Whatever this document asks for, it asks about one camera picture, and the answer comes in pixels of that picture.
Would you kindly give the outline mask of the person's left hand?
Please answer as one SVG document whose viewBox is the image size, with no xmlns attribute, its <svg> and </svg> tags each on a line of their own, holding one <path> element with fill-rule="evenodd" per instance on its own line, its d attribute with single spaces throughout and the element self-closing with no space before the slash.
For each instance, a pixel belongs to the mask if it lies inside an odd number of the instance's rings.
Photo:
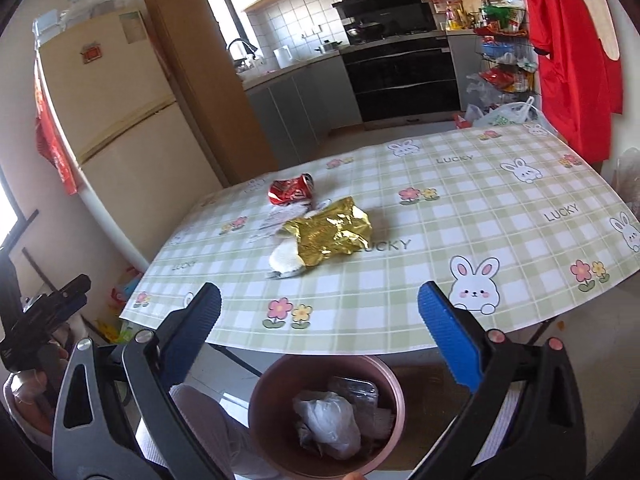
<svg viewBox="0 0 640 480">
<path fill-rule="evenodd" d="M 55 408 L 47 399 L 49 385 L 43 370 L 10 373 L 3 386 L 4 402 L 12 420 L 34 443 L 52 437 Z"/>
</svg>

